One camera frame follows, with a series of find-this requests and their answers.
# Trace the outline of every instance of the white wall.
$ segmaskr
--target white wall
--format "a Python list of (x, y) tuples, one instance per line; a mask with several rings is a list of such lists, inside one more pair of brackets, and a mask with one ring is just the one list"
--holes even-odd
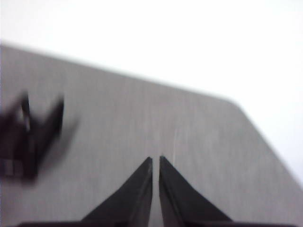
[(228, 98), (303, 185), (303, 1), (2, 0), (1, 41)]

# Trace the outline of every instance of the gray surface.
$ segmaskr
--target gray surface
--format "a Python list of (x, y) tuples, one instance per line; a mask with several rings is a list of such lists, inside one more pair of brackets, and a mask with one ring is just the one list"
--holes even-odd
[(43, 114), (64, 93), (62, 139), (34, 183), (1, 180), (3, 225), (79, 220), (154, 158), (150, 226), (162, 226), (159, 156), (234, 220), (303, 225), (303, 192), (230, 102), (1, 48), (1, 105), (27, 89)]

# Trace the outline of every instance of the blurry black object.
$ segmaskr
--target blurry black object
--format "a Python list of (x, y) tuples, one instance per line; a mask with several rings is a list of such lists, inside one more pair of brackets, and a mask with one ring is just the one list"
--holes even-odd
[(82, 221), (23, 223), (18, 227), (147, 227), (152, 203), (152, 159), (148, 157), (114, 194)]
[[(58, 100), (44, 122), (30, 113), (28, 94), (23, 94), (7, 114), (0, 115), (0, 174), (33, 178), (49, 145), (60, 135), (64, 102)], [(18, 119), (22, 110), (23, 119)]]
[(163, 156), (160, 157), (160, 201), (165, 227), (290, 227), (233, 222), (199, 194)]

